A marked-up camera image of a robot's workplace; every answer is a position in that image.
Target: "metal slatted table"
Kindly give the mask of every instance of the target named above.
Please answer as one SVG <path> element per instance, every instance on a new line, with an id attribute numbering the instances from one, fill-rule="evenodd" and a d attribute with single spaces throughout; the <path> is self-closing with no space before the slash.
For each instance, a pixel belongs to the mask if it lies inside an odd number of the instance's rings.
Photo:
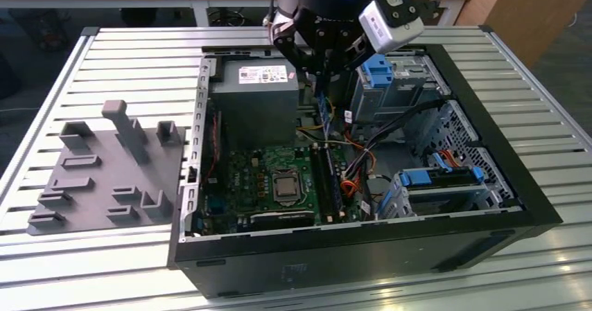
<path id="1" fill-rule="evenodd" d="M 208 301 L 182 272 L 165 267 L 170 225 L 26 234 L 59 157 L 65 122 L 85 119 L 94 130 L 111 128 L 101 106 L 125 99 L 142 126 L 154 127 L 166 117 L 189 129 L 201 48 L 265 45 L 266 40 L 260 28 L 106 28 L 81 37 L 0 181 L 0 309 L 591 307 L 592 142 L 498 36 L 476 27 L 429 28 L 416 43 L 443 44 L 450 51 L 566 222 L 476 267 Z"/>

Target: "metal slat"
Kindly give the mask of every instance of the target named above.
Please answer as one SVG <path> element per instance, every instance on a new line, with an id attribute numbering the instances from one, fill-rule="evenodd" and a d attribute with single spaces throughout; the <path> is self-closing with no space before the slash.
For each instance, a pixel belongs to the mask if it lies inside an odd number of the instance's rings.
<path id="1" fill-rule="evenodd" d="M 507 58 L 500 53 L 450 53 L 450 56 L 454 61 L 492 61 L 492 60 L 503 60 Z"/>
<path id="2" fill-rule="evenodd" d="M 551 112 L 532 114 L 494 115 L 494 121 L 500 127 L 523 125 L 560 124 L 560 117 Z"/>
<path id="3" fill-rule="evenodd" d="M 197 77 L 197 67 L 172 67 L 135 70 L 86 70 L 78 71 L 77 80 L 123 80 L 153 78 L 193 78 Z"/>
<path id="4" fill-rule="evenodd" d="M 169 245 L 164 243 L 162 245 L 129 249 L 87 251 L 85 261 L 79 261 L 81 253 L 3 260 L 0 262 L 0 285 L 42 281 L 55 277 L 66 278 L 164 268 L 168 252 Z M 105 261 L 106 259 L 117 259 L 117 261 Z"/>
<path id="5" fill-rule="evenodd" d="M 184 273 L 160 269 L 150 272 L 5 288 L 0 290 L 0 300 L 3 307 L 10 310 L 31 310 L 188 292 L 196 292 L 196 287 Z"/>
<path id="6" fill-rule="evenodd" d="M 83 238 L 75 243 L 70 240 L 37 242 L 0 247 L 0 258 L 22 258 L 63 253 L 66 251 L 89 251 L 94 249 L 125 247 L 129 245 L 153 245 L 169 242 L 170 232 L 135 233 L 123 236 Z"/>
<path id="7" fill-rule="evenodd" d="M 592 202 L 592 193 L 580 193 L 579 195 L 559 195 L 550 197 L 548 200 L 554 205 Z"/>
<path id="8" fill-rule="evenodd" d="M 491 115 L 551 111 L 547 103 L 542 100 L 522 102 L 484 102 L 483 105 Z"/>
<path id="9" fill-rule="evenodd" d="M 548 146 L 548 145 L 570 145 L 570 144 L 580 144 L 580 140 L 571 138 L 562 139 L 543 139 L 543 140 L 520 140 L 511 141 L 510 144 L 515 149 L 520 147 L 536 147 L 536 146 Z"/>
<path id="10" fill-rule="evenodd" d="M 134 49 L 134 50 L 90 50 L 86 60 L 109 60 L 125 58 L 157 58 L 157 57 L 200 57 L 201 48 L 188 49 Z"/>
<path id="11" fill-rule="evenodd" d="M 510 245 L 502 249 L 496 255 L 506 256 L 510 254 L 528 254 L 531 252 L 592 245 L 592 225 L 590 223 L 580 225 L 563 225 L 547 231 L 538 238 L 527 238 L 519 243 Z"/>
<path id="12" fill-rule="evenodd" d="M 504 61 L 494 62 L 456 62 L 456 66 L 462 71 L 479 71 L 479 70 L 514 70 L 515 67 L 511 63 Z"/>
<path id="13" fill-rule="evenodd" d="M 592 182 L 592 168 L 534 171 L 532 175 L 542 187 Z"/>
<path id="14" fill-rule="evenodd" d="M 424 37 L 420 36 L 412 44 L 491 44 L 486 36 L 480 37 Z"/>
<path id="15" fill-rule="evenodd" d="M 201 57 L 130 58 L 126 60 L 86 60 L 81 70 L 144 69 L 156 67 L 200 66 Z"/>
<path id="16" fill-rule="evenodd" d="M 467 36 L 478 36 L 484 37 L 483 31 L 479 28 L 475 29 L 427 29 L 423 33 L 423 37 L 432 36 L 456 36 L 456 37 L 467 37 Z"/>
<path id="17" fill-rule="evenodd" d="M 478 97 L 483 102 L 506 102 L 506 101 L 520 101 L 531 100 L 540 101 L 540 97 L 535 91 L 515 90 L 515 91 L 479 91 L 476 92 Z"/>
<path id="18" fill-rule="evenodd" d="M 503 127 L 508 140 L 568 138 L 572 132 L 563 125 Z"/>
<path id="19" fill-rule="evenodd" d="M 97 35 L 95 41 L 146 41 L 154 39 L 165 40 L 192 40 L 192 39 L 210 39 L 213 36 L 210 32 L 202 30 L 194 31 L 170 31 L 170 32 L 140 32 L 140 33 L 103 33 Z M 240 32 L 233 31 L 217 31 L 217 39 L 260 39 L 265 38 L 265 32 L 261 30 L 242 30 Z"/>
<path id="20" fill-rule="evenodd" d="M 462 71 L 462 73 L 470 82 L 472 80 L 522 79 L 520 73 L 514 70 Z"/>
<path id="21" fill-rule="evenodd" d="M 530 89 L 531 85 L 524 80 L 474 80 L 470 81 L 475 91 L 500 89 Z"/>
<path id="22" fill-rule="evenodd" d="M 169 39 L 142 41 L 99 41 L 91 49 L 152 49 L 152 48 L 202 48 L 206 46 L 270 46 L 269 39 Z"/>
<path id="23" fill-rule="evenodd" d="M 555 152 L 575 152 L 583 151 L 585 146 L 580 143 L 570 143 L 566 145 L 550 145 L 550 146 L 535 146 L 535 147 L 519 147 L 515 148 L 516 154 L 551 154 Z"/>
<path id="24" fill-rule="evenodd" d="M 166 91 L 148 91 L 138 95 L 133 91 L 109 91 L 105 93 L 69 94 L 62 101 L 63 105 L 101 105 L 106 100 L 125 100 L 131 103 L 190 101 L 196 99 L 196 89 L 169 89 Z"/>
<path id="25" fill-rule="evenodd" d="M 197 76 L 194 78 L 177 79 L 77 81 L 73 83 L 69 93 L 89 91 L 150 91 L 154 89 L 185 88 L 197 88 Z"/>
<path id="26" fill-rule="evenodd" d="M 103 118 L 101 110 L 102 105 L 90 105 L 79 107 L 61 107 L 57 111 L 57 118 Z M 129 116 L 152 116 L 168 114 L 192 114 L 194 112 L 194 103 L 133 103 L 126 111 Z"/>
<path id="27" fill-rule="evenodd" d="M 491 44 L 444 44 L 443 47 L 450 53 L 499 52 Z"/>
<path id="28" fill-rule="evenodd" d="M 570 186 L 547 186 L 543 188 L 547 197 L 559 195 L 580 195 L 583 193 L 592 193 L 592 183 Z"/>
<path id="29" fill-rule="evenodd" d="M 137 226 L 134 228 L 107 229 L 95 231 L 83 231 L 79 233 L 61 233 L 55 235 L 31 236 L 27 233 L 14 233 L 5 235 L 0 239 L 0 245 L 34 245 L 35 243 L 70 242 L 77 245 L 79 240 L 95 238 L 111 238 L 115 236 L 131 236 L 144 233 L 165 233 L 170 232 L 170 224 L 161 226 Z"/>
<path id="30" fill-rule="evenodd" d="M 192 114 L 186 115 L 173 115 L 168 116 L 168 121 L 174 121 L 178 127 L 192 127 L 192 121 L 193 121 L 193 111 Z M 157 127 L 157 124 L 160 121 L 164 120 L 164 116 L 137 116 L 138 121 L 141 122 L 142 127 Z M 115 126 L 113 126 L 113 122 L 107 119 L 89 119 L 85 120 L 85 123 L 89 125 L 91 130 L 101 131 L 101 130 L 114 130 Z M 49 132 L 51 134 L 59 134 L 62 129 L 65 128 L 65 121 L 54 121 L 50 124 Z"/>
<path id="31" fill-rule="evenodd" d="M 520 160 L 531 171 L 592 166 L 592 155 L 587 152 L 528 155 L 520 157 Z"/>

